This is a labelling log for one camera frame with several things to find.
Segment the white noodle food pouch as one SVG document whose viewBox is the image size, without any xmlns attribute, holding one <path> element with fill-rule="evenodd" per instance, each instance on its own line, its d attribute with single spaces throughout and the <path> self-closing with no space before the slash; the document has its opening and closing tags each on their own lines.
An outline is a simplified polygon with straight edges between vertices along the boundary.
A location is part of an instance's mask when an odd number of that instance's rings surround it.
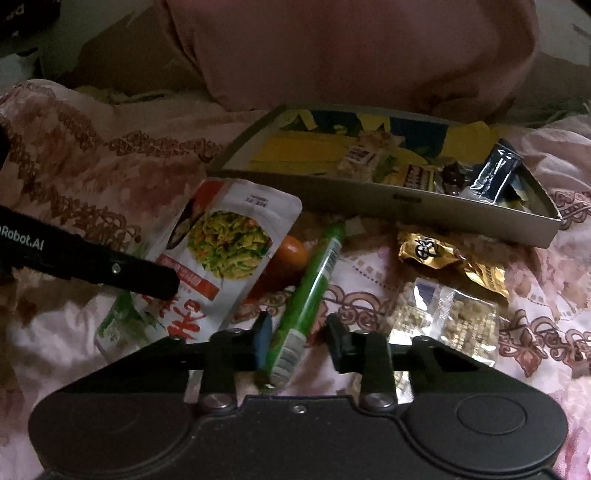
<svg viewBox="0 0 591 480">
<path fill-rule="evenodd" d="M 228 327 L 301 210 L 300 199 L 269 186 L 202 181 L 176 224 L 140 253 L 176 272 L 176 294 L 119 294 L 95 332 L 97 348 L 115 361 L 166 336 L 198 343 Z"/>
</svg>

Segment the dark red dried snack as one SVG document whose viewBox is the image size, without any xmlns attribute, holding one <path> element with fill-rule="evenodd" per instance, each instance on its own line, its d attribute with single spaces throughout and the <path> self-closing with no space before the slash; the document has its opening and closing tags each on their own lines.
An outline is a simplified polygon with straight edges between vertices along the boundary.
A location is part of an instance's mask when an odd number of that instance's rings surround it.
<svg viewBox="0 0 591 480">
<path fill-rule="evenodd" d="M 440 172 L 443 192 L 448 195 L 460 195 L 473 180 L 474 168 L 459 162 L 447 164 Z"/>
</svg>

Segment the green snack stick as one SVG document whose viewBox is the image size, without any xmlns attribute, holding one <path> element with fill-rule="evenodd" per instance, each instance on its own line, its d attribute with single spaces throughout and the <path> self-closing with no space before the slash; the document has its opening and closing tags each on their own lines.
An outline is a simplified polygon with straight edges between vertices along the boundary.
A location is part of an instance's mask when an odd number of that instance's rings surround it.
<svg viewBox="0 0 591 480">
<path fill-rule="evenodd" d="M 283 388 L 290 382 L 303 358 L 308 335 L 314 327 L 322 297 L 328 290 L 345 238 L 346 226 L 343 221 L 332 223 L 325 229 L 300 285 L 287 303 L 263 366 L 266 376 L 264 382 L 273 389 Z"/>
</svg>

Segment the clear nut snack packet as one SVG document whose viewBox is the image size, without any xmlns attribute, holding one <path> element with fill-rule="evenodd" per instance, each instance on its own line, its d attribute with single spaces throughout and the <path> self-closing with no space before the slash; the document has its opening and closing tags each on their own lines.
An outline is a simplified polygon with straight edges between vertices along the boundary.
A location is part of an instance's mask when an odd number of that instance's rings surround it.
<svg viewBox="0 0 591 480">
<path fill-rule="evenodd" d="M 383 130 L 362 132 L 339 161 L 337 177 L 373 182 L 380 164 L 406 140 Z"/>
</svg>

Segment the brown headboard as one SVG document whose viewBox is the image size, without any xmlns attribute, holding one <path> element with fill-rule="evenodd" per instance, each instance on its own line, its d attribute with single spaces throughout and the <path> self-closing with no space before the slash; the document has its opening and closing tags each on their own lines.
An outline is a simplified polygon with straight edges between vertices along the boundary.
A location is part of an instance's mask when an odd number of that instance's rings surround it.
<svg viewBox="0 0 591 480">
<path fill-rule="evenodd" d="M 202 87 L 197 73 L 172 48 L 152 7 L 127 15 L 86 42 L 73 75 L 80 86 L 127 95 Z"/>
</svg>

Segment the floral pink bedsheet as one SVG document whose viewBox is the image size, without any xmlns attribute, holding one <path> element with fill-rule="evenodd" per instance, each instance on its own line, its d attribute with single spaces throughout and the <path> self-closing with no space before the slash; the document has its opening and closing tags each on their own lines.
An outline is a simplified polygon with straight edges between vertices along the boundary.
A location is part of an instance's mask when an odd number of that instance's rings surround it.
<svg viewBox="0 0 591 480">
<path fill-rule="evenodd" d="M 117 250 L 171 223 L 205 168 L 259 111 L 229 112 L 199 93 L 107 103 L 89 90 L 31 80 L 1 98 L 10 149 L 1 157 L 4 206 Z M 590 118 L 569 116 L 506 134 L 550 193 L 563 221 L 552 245 L 529 249 L 464 236 L 507 267 L 509 306 L 499 368 L 549 394 L 569 435 L 556 463 L 590 475 Z M 94 333 L 114 296 L 27 269 L 1 291 L 1 475 L 31 479 L 32 407 L 104 361 Z"/>
</svg>

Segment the gold foil snack wrapper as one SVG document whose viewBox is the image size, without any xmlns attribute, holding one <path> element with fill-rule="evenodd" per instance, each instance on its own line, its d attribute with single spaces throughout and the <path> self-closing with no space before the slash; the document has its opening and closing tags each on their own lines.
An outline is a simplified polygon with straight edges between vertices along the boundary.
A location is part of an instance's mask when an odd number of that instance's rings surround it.
<svg viewBox="0 0 591 480">
<path fill-rule="evenodd" d="M 480 287 L 504 298 L 509 297 L 503 265 L 485 261 L 450 241 L 422 233 L 403 231 L 398 240 L 401 260 L 410 260 L 433 270 L 454 267 Z"/>
</svg>

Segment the grey tray yellow lining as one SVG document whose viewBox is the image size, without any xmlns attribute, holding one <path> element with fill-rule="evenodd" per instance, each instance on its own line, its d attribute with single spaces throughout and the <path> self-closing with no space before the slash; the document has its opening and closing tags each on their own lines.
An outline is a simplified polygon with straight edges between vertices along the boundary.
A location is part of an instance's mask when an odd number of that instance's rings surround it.
<svg viewBox="0 0 591 480">
<path fill-rule="evenodd" d="M 281 105 L 254 122 L 207 165 L 206 175 L 242 178 L 290 193 L 301 199 L 306 211 L 470 232 L 544 249 L 560 230 L 562 216 L 556 204 L 525 165 L 516 174 L 531 200 L 528 212 L 403 186 L 250 170 L 249 161 L 273 134 L 290 124 L 288 115 L 297 109 L 297 105 Z"/>
</svg>

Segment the large pink pillow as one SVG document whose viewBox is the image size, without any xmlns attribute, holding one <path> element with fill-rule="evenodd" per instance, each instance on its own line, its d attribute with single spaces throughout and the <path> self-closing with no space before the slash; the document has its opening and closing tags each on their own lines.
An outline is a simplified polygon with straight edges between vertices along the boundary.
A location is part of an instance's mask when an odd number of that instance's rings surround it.
<svg viewBox="0 0 591 480">
<path fill-rule="evenodd" d="M 531 1 L 158 1 L 182 58 L 232 110 L 308 102 L 473 122 L 537 52 Z"/>
</svg>

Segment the puffed rice cake packet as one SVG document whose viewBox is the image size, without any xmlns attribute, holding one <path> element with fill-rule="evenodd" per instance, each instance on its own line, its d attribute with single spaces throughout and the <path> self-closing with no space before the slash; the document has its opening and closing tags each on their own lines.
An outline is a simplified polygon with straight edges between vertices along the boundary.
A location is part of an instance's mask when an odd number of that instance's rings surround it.
<svg viewBox="0 0 591 480">
<path fill-rule="evenodd" d="M 388 323 L 389 342 L 428 336 L 493 367 L 498 358 L 499 307 L 438 282 L 418 278 L 401 289 Z"/>
</svg>

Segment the yellow biscuit packet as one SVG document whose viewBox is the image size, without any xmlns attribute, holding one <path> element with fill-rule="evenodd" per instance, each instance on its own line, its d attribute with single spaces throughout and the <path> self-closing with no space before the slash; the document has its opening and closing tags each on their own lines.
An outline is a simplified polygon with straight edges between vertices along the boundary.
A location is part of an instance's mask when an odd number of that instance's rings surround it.
<svg viewBox="0 0 591 480">
<path fill-rule="evenodd" d="M 437 173 L 437 168 L 432 165 L 408 164 L 394 174 L 394 184 L 404 188 L 435 192 Z"/>
</svg>

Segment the dark blue sachet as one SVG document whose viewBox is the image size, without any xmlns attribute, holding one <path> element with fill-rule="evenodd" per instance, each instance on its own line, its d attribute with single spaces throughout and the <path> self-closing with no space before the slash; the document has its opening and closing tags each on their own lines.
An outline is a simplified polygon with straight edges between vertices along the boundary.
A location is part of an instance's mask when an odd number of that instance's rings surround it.
<svg viewBox="0 0 591 480">
<path fill-rule="evenodd" d="M 514 178 L 523 157 L 506 140 L 495 143 L 478 175 L 463 191 L 464 198 L 495 204 Z"/>
</svg>

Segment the orange tangerine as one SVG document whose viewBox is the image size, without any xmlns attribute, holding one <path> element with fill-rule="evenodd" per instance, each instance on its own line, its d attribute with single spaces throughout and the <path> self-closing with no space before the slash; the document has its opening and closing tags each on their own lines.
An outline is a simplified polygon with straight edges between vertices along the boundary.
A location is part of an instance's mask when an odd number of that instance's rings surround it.
<svg viewBox="0 0 591 480">
<path fill-rule="evenodd" d="M 294 236 L 284 237 L 266 267 L 271 278 L 287 281 L 304 272 L 308 265 L 308 251 Z"/>
</svg>

